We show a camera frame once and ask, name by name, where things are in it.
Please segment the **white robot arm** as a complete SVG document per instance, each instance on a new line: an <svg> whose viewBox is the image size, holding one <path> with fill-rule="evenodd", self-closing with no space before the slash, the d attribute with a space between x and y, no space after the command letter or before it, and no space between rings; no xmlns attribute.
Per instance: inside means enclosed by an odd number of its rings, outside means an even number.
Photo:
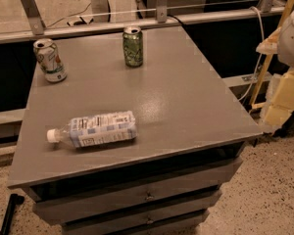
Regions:
<svg viewBox="0 0 294 235"><path fill-rule="evenodd" d="M283 75L272 76L260 112L260 129L264 133L274 133L294 112L294 10L282 26L257 46L256 51L276 54L278 60L289 67Z"/></svg>

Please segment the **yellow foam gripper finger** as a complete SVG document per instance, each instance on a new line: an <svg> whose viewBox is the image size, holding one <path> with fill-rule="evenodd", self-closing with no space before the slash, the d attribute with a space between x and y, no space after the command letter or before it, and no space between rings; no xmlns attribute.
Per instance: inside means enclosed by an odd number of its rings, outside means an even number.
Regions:
<svg viewBox="0 0 294 235"><path fill-rule="evenodd" d="M268 86L266 101L260 113L260 129L274 133L294 112L294 68L285 74L275 73Z"/></svg>

